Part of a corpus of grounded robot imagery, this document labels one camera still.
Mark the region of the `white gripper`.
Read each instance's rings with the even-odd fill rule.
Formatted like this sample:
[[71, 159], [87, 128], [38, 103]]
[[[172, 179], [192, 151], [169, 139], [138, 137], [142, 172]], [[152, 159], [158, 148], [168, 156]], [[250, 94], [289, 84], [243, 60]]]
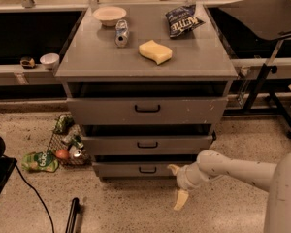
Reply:
[[179, 211], [185, 205], [189, 193], [187, 191], [198, 188], [202, 183], [207, 181], [207, 176], [199, 169], [196, 162], [179, 167], [176, 164], [169, 164], [167, 166], [173, 175], [177, 175], [177, 183], [181, 188], [177, 191], [176, 202], [174, 210]]

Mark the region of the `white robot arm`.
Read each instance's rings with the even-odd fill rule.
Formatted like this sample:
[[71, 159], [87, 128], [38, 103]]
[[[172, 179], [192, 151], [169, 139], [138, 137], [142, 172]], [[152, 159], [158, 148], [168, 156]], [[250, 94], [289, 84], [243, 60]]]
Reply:
[[277, 164], [229, 158], [214, 150], [201, 151], [196, 161], [182, 167], [169, 164], [179, 190], [174, 210], [185, 205], [189, 192], [223, 176], [269, 193], [264, 233], [291, 233], [291, 152]]

